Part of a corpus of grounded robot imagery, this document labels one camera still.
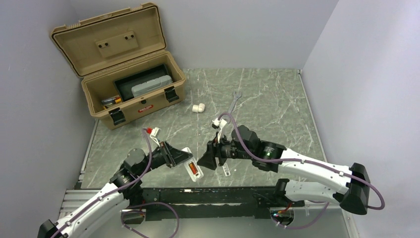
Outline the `orange red AA battery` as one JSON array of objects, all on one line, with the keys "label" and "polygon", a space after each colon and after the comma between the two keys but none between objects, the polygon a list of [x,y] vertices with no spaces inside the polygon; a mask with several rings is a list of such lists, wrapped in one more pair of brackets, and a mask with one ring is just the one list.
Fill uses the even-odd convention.
[{"label": "orange red AA battery", "polygon": [[194,176],[198,176],[199,175],[199,172],[197,170],[197,167],[195,166],[195,164],[193,162],[189,163],[188,166],[189,166],[189,168],[190,168],[190,170],[191,170],[191,172],[192,172],[192,174]]}]

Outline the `white remote control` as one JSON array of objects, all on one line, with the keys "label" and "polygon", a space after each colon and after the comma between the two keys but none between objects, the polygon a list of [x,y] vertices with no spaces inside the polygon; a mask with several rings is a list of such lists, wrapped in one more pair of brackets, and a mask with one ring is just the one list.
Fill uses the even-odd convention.
[{"label": "white remote control", "polygon": [[183,162],[183,165],[184,165],[187,173],[189,174],[191,180],[193,182],[197,182],[198,180],[200,180],[204,176],[204,173],[203,173],[202,169],[198,166],[197,159],[192,154],[192,151],[190,150],[190,148],[185,147],[185,148],[182,149],[182,151],[190,154],[189,158],[186,161]]}]

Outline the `white battery cover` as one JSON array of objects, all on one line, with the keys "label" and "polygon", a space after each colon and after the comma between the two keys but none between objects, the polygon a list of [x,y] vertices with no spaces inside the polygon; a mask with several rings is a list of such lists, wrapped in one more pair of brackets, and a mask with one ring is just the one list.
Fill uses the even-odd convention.
[{"label": "white battery cover", "polygon": [[230,173],[230,169],[229,169],[229,167],[228,167],[228,165],[227,165],[227,164],[224,164],[224,165],[222,166],[222,169],[223,169],[224,175],[225,175],[226,177],[228,177],[228,176],[230,176],[230,175],[231,175],[231,173]]}]

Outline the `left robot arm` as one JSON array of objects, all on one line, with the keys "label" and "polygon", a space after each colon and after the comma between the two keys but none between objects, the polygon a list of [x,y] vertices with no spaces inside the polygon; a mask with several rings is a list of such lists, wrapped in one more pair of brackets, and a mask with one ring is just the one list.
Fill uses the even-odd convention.
[{"label": "left robot arm", "polygon": [[173,168],[189,159],[193,154],[188,148],[176,149],[166,141],[152,152],[131,150],[110,181],[92,198],[69,215],[40,225],[40,238],[86,238],[107,219],[126,208],[136,208],[147,201],[141,187],[141,178],[148,172],[168,166]]}]

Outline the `white pvc elbow fitting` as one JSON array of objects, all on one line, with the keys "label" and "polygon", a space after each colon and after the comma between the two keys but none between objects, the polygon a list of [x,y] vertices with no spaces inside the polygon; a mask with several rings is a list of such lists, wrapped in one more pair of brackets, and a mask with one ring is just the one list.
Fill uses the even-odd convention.
[{"label": "white pvc elbow fitting", "polygon": [[199,103],[197,105],[192,106],[192,112],[194,113],[202,113],[205,111],[206,105],[204,103]]}]

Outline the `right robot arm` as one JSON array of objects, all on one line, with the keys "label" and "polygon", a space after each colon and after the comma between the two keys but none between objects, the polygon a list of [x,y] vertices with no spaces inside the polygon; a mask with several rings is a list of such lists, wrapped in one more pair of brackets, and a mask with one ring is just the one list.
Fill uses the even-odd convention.
[{"label": "right robot arm", "polygon": [[262,171],[282,171],[310,179],[310,182],[279,179],[272,197],[279,206],[313,200],[338,204],[353,214],[367,214],[370,179],[364,165],[340,166],[300,155],[283,145],[259,139],[244,125],[233,130],[231,136],[231,140],[219,135],[210,140],[198,165],[215,170],[227,159],[249,159]]}]

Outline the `silver open-end wrench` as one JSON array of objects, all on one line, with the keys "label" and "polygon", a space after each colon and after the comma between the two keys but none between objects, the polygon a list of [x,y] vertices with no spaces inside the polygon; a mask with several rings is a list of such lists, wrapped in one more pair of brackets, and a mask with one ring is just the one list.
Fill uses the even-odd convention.
[{"label": "silver open-end wrench", "polygon": [[228,113],[229,114],[231,114],[232,112],[233,112],[233,110],[234,110],[234,108],[235,108],[235,105],[236,105],[236,103],[237,103],[237,101],[241,98],[241,96],[242,96],[242,92],[239,92],[239,91],[234,91],[233,92],[233,100],[232,100],[232,102],[231,102],[231,104],[230,104],[230,106],[229,106],[229,108],[228,108]]}]

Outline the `grey plastic case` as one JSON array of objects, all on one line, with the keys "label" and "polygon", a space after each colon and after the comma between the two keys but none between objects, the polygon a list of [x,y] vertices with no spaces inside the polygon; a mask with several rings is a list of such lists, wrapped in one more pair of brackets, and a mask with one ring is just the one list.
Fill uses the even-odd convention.
[{"label": "grey plastic case", "polygon": [[131,88],[133,97],[139,97],[172,83],[172,78],[169,75],[164,75],[144,83],[135,85]]}]

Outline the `black tray in toolbox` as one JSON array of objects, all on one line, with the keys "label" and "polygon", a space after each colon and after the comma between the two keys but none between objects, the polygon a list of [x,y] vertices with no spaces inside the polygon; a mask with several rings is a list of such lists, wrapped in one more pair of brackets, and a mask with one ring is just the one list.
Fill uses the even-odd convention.
[{"label": "black tray in toolbox", "polygon": [[131,90],[132,87],[165,75],[171,76],[167,65],[159,64],[158,66],[117,79],[113,82],[113,84],[122,100],[128,101],[135,97]]}]

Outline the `tan plastic toolbox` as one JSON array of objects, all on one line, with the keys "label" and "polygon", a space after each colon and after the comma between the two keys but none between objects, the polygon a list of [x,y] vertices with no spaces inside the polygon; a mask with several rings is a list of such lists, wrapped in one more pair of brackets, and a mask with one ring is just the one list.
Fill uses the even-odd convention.
[{"label": "tan plastic toolbox", "polygon": [[[81,78],[91,116],[108,129],[122,127],[185,99],[186,76],[166,50],[159,9],[154,3],[56,27],[50,38]],[[167,65],[171,84],[103,108],[101,100],[120,97],[115,80],[159,64]]]}]

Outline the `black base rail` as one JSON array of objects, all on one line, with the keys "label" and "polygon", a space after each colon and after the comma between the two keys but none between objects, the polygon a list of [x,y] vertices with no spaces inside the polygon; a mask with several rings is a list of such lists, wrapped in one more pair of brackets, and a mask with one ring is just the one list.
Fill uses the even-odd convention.
[{"label": "black base rail", "polygon": [[274,186],[143,188],[130,205],[147,204],[146,220],[171,218],[172,212],[157,202],[170,205],[179,218],[270,218],[271,211],[303,207],[303,201],[290,202],[276,197]]}]

